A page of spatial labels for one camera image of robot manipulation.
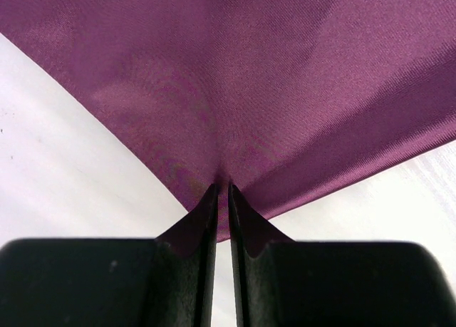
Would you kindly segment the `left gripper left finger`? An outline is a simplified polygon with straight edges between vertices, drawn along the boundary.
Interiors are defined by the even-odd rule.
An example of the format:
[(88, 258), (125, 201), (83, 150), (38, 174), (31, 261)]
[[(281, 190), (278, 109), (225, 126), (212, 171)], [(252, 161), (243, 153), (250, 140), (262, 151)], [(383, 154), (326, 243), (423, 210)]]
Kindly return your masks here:
[(152, 239), (16, 239), (1, 248), (3, 326), (209, 326), (216, 185)]

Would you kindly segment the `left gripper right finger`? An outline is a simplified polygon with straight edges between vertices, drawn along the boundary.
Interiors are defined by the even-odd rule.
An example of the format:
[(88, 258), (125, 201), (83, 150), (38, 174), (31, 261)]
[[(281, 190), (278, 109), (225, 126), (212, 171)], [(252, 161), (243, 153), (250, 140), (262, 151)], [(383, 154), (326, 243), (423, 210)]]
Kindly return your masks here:
[(229, 186), (239, 326), (453, 326), (435, 258), (410, 242), (298, 242)]

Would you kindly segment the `purple satin napkin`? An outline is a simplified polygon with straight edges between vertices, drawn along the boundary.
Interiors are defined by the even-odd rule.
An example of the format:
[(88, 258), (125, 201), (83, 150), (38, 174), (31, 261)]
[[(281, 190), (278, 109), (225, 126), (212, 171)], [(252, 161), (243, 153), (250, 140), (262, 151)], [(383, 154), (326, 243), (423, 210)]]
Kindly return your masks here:
[(303, 238), (452, 160), (455, 0), (1, 0), (1, 237), (146, 236), (233, 183)]

